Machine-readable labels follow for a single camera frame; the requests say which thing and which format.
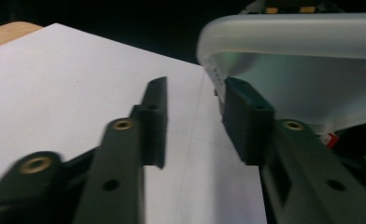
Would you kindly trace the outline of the white table mat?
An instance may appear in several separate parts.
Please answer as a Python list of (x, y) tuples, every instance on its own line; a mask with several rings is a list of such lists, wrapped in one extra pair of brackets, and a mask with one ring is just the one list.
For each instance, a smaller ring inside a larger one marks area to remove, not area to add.
[(168, 145), (164, 167), (146, 170), (146, 223), (267, 224), (259, 171), (236, 155), (202, 67), (61, 24), (0, 46), (0, 176), (36, 151), (96, 147), (157, 77)]

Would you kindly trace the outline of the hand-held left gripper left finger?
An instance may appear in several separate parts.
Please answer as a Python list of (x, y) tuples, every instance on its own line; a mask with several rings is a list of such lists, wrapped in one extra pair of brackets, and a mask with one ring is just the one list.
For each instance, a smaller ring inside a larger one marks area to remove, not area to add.
[(127, 118), (107, 124), (73, 224), (145, 224), (146, 165), (165, 165), (167, 78), (151, 80)]

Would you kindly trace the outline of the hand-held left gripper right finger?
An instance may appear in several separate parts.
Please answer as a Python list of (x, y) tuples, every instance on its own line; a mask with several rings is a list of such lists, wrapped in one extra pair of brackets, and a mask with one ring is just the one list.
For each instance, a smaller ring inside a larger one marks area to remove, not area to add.
[(225, 79), (222, 123), (260, 180), (276, 224), (366, 224), (366, 163), (340, 157), (247, 82)]

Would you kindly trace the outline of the white plastic container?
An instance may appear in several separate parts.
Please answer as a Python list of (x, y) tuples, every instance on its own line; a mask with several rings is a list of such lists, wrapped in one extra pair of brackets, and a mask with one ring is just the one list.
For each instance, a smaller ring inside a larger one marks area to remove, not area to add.
[(197, 60), (220, 100), (235, 77), (315, 133), (366, 123), (366, 13), (223, 17), (201, 31)]

